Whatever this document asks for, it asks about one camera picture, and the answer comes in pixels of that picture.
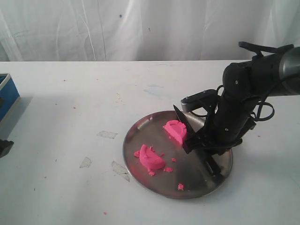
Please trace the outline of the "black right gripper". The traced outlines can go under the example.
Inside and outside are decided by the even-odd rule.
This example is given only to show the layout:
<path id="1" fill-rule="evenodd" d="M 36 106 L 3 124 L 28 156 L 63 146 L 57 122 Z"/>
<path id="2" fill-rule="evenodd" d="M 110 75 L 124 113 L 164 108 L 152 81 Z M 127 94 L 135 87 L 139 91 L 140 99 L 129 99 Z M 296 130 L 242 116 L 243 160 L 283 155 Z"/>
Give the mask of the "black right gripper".
<path id="1" fill-rule="evenodd" d="M 221 176 L 221 169 L 211 155 L 222 155 L 241 144 L 242 136 L 255 125 L 250 118 L 255 97 L 233 98 L 227 94 L 204 93 L 201 104 L 207 111 L 204 127 L 197 132 L 188 130 L 183 142 L 184 151 L 204 150 L 205 165 L 213 182 Z"/>

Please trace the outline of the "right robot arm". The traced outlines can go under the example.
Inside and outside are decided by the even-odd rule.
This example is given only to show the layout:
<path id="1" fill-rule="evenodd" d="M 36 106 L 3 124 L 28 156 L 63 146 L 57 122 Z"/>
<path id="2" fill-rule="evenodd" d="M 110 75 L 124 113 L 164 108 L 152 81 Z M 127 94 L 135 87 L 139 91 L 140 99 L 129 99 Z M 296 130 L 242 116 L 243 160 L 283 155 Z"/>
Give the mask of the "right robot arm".
<path id="1" fill-rule="evenodd" d="M 218 90 L 205 90 L 181 101 L 176 111 L 187 128 L 183 146 L 186 153 L 195 150 L 210 175 L 221 173 L 213 155 L 222 155 L 242 143 L 261 117 L 266 99 L 300 93 L 300 49 L 293 45 L 279 48 L 240 42 L 254 52 L 250 61 L 231 63 L 223 72 Z"/>

